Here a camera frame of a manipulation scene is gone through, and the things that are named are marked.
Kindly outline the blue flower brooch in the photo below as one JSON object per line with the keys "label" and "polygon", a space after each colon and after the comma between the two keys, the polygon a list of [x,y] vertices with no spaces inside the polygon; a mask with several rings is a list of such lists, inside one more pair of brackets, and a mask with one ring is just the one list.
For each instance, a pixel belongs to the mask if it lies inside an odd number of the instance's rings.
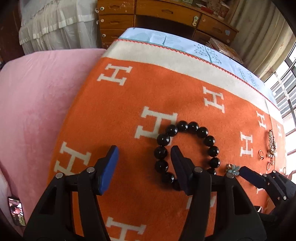
{"label": "blue flower brooch", "polygon": [[230,173],[233,176],[238,176],[240,170],[240,166],[234,165],[234,164],[227,164],[226,165],[226,173]]}

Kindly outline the orange H-pattern blanket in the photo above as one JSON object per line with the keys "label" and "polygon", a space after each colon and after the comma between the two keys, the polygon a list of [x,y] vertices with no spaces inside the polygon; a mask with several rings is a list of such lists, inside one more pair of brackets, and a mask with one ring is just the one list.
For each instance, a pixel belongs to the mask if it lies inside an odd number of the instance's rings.
{"label": "orange H-pattern blanket", "polygon": [[139,40],[117,40],[90,72],[62,125],[49,177],[78,174],[119,149],[111,184],[98,198],[112,240],[178,240],[190,199],[163,184],[155,170],[157,137],[170,124],[195,121],[226,165],[267,172],[268,131],[273,168],[286,165],[285,134],[273,94],[251,73]]}

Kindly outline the window with metal grille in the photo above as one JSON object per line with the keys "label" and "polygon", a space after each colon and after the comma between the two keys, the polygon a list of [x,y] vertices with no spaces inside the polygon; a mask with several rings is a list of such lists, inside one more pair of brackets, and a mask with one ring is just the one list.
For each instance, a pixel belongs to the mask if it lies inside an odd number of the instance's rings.
{"label": "window with metal grille", "polygon": [[295,46],[264,83],[271,89],[283,119],[287,157],[295,157]]}

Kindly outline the smartphone with lit screen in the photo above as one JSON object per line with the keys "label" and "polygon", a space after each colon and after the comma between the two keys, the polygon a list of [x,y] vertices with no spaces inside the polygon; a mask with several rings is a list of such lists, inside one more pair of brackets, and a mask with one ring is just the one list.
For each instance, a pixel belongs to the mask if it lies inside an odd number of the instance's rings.
{"label": "smartphone with lit screen", "polygon": [[23,206],[20,199],[15,197],[8,197],[8,204],[10,207],[11,217],[16,226],[26,226],[26,221],[23,213]]}

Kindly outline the pink fleece blanket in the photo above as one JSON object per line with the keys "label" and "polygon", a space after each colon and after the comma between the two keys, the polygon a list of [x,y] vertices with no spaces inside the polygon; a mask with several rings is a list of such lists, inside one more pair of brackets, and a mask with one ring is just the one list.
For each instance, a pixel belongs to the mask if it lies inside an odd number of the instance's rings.
{"label": "pink fleece blanket", "polygon": [[29,218],[47,186],[53,149],[82,83],[104,49],[40,51],[1,70],[1,220],[19,198]]}

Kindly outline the stack of books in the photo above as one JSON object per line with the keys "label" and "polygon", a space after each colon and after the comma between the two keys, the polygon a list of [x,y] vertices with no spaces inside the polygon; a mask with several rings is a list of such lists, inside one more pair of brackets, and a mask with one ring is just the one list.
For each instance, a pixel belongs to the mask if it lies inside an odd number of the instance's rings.
{"label": "stack of books", "polygon": [[240,56],[236,53],[234,49],[229,47],[228,45],[220,42],[219,40],[210,38],[209,41],[207,42],[208,46],[210,46],[212,49],[218,51],[221,54],[224,54],[228,56],[229,58],[235,60],[236,62],[243,64],[242,59]]}

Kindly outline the light blue printed bedsheet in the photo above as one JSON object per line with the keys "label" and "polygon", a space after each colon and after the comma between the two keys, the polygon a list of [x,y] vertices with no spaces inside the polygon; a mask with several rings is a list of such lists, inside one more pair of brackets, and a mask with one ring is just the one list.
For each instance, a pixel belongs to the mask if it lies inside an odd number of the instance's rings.
{"label": "light blue printed bedsheet", "polygon": [[276,104],[276,100],[271,90],[266,87],[257,76],[230,57],[203,44],[173,34],[144,28],[128,28],[120,36],[120,39],[134,40],[168,47],[206,60],[239,77],[258,90],[273,104]]}

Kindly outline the beige curtain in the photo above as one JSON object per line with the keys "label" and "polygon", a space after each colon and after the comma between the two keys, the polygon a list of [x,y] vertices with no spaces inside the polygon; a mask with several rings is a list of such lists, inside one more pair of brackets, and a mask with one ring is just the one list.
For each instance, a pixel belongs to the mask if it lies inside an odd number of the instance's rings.
{"label": "beige curtain", "polygon": [[240,1],[230,25],[239,31],[231,47],[262,81],[276,71],[295,44],[292,29],[272,1]]}

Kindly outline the wooden desk with drawers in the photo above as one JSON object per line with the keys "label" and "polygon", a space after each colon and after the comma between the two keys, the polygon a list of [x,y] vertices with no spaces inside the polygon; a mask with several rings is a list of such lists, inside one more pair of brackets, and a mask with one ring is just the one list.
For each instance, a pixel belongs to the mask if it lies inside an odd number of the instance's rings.
{"label": "wooden desk with drawers", "polygon": [[98,1],[95,11],[104,49],[131,27],[170,33],[202,44],[214,38],[230,45],[238,33],[214,14],[184,1]]}

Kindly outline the white lace bed cover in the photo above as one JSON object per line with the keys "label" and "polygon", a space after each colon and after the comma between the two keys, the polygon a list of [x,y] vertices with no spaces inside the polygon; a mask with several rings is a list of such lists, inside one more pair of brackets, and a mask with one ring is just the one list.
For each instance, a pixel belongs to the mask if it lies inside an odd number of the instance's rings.
{"label": "white lace bed cover", "polygon": [[20,1],[24,53],[98,48],[97,1]]}

